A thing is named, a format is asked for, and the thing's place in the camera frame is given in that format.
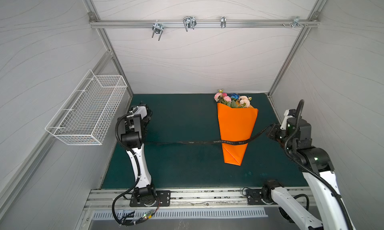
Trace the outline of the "orange wrapping paper sheet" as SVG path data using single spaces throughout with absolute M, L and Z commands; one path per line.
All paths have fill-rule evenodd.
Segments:
M 222 140 L 239 142 L 251 137 L 259 113 L 257 108 L 231 108 L 218 103 L 217 110 Z M 224 162 L 240 166 L 247 146 L 247 144 L 238 146 L 222 144 Z

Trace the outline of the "peach fake flower spray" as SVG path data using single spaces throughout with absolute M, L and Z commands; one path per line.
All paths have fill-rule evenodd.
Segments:
M 252 97 L 247 97 L 247 96 L 240 96 L 239 97 L 239 106 L 242 107 L 242 108 L 253 108 L 252 105 L 251 105 L 251 100 L 252 100 Z

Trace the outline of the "blue fake rose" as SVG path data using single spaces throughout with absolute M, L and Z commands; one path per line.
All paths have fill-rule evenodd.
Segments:
M 231 107 L 232 108 L 238 108 L 240 106 L 240 96 L 236 93 L 233 93 L 230 95 L 231 98 Z

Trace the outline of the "pink fake flower spray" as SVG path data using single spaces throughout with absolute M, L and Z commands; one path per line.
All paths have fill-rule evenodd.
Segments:
M 219 89 L 218 90 L 218 92 L 215 94 L 215 96 L 214 96 L 214 100 L 217 102 L 217 103 L 221 103 L 221 104 L 223 104 L 222 103 L 222 96 L 223 96 L 223 93 L 224 93 L 224 91 L 222 90 L 222 89 Z

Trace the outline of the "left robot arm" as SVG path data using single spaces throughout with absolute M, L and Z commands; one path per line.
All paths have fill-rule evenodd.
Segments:
M 135 186 L 132 188 L 132 197 L 147 206 L 152 205 L 157 198 L 144 150 L 147 125 L 151 116 L 152 111 L 148 105 L 140 104 L 119 117 L 115 125 L 117 142 L 128 154 L 134 171 Z

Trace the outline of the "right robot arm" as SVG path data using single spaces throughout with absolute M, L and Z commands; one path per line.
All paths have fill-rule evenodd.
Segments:
M 268 137 L 282 144 L 287 157 L 306 179 L 320 218 L 316 218 L 277 180 L 266 181 L 260 191 L 263 203 L 277 204 L 284 219 L 301 230 L 353 230 L 355 227 L 340 194 L 334 166 L 327 152 L 312 145 L 311 125 L 288 110 L 282 124 Z

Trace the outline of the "white vent grille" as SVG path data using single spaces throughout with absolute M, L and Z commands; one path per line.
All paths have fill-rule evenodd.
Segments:
M 130 213 L 134 213 L 128 220 L 138 220 L 150 210 L 121 210 L 116 215 L 119 219 Z M 212 209 L 159 209 L 153 216 L 155 220 L 170 219 L 245 219 L 245 218 L 267 218 L 265 208 L 212 208 Z M 112 211 L 94 211 L 93 221 L 114 220 Z

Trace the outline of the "left metal u-bolt clamp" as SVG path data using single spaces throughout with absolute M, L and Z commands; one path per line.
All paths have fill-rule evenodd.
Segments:
M 154 23 L 152 27 L 152 38 L 154 38 L 154 35 L 156 34 L 158 35 L 158 41 L 160 41 L 163 31 L 164 31 L 164 27 L 162 24 L 158 22 Z

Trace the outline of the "metal u-bolt clamp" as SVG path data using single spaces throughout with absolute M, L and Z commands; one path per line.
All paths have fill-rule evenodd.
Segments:
M 154 38 L 154 35 L 156 34 L 158 35 L 158 41 L 160 41 L 163 31 L 164 31 L 164 27 L 162 24 L 158 22 L 154 23 L 152 27 L 152 38 Z
M 189 29 L 195 29 L 197 24 L 196 18 L 194 16 L 187 16 L 183 19 L 183 24 L 186 32 L 188 32 Z

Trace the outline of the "middle metal u-bolt clamp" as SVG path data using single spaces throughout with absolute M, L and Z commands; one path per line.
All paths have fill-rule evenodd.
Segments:
M 183 24 L 186 32 L 188 32 L 189 29 L 195 29 L 197 24 L 196 18 L 194 16 L 187 16 L 183 19 Z

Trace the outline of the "aluminium top crossbar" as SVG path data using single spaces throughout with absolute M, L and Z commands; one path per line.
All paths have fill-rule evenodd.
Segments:
M 289 24 L 293 19 L 277 19 L 277 20 L 230 20 L 227 19 L 226 28 L 284 28 L 283 23 Z M 168 28 L 184 28 L 182 20 L 99 20 L 90 22 L 91 28 L 137 28 L 151 29 L 154 23 L 160 23 L 164 29 Z M 215 20 L 196 20 L 195 28 L 221 28 L 221 19 Z M 301 23 L 306 23 L 311 27 L 318 27 L 320 21 L 300 19 Z

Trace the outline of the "right metal bolt clamp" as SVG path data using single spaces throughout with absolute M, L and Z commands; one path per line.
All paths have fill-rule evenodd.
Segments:
M 289 24 L 283 23 L 282 26 L 285 27 L 285 28 L 287 28 L 287 27 L 288 28 L 306 28 L 306 27 L 309 27 L 308 24 L 301 23 L 299 18 L 293 19 L 293 21 L 291 23 L 289 23 Z

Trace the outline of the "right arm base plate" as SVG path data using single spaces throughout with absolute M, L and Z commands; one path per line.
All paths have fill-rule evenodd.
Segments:
M 245 197 L 247 198 L 248 205 L 270 205 L 271 203 L 266 202 L 263 199 L 263 190 L 262 189 L 245 189 Z

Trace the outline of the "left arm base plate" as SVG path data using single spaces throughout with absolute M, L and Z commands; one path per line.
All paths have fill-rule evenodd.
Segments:
M 138 197 L 132 195 L 130 207 L 169 207 L 170 201 L 170 191 L 156 191 L 155 193 L 146 193 Z

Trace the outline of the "small metal bracket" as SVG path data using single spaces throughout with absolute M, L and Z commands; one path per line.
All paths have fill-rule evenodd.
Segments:
M 221 29 L 226 28 L 226 24 L 227 24 L 227 19 L 225 16 L 222 16 L 221 17 Z

